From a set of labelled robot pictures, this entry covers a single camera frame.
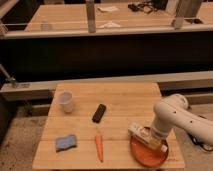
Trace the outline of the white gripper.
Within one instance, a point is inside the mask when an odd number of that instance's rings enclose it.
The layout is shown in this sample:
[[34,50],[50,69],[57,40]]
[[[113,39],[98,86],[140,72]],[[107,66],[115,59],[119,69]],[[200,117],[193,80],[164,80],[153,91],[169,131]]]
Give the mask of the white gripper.
[[152,150],[156,150],[158,148],[160,148],[161,150],[166,149],[166,146],[162,143],[161,140],[152,136],[149,129],[142,129],[140,131],[140,140]]

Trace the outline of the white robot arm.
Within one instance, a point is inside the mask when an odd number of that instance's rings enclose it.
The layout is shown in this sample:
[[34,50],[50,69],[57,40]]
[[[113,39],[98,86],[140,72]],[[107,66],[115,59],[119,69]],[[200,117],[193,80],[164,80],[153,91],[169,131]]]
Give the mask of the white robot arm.
[[153,106],[154,120],[148,132],[141,132],[139,140],[155,150],[161,146],[174,126],[213,146],[213,121],[190,113],[188,100],[181,94],[162,98]]

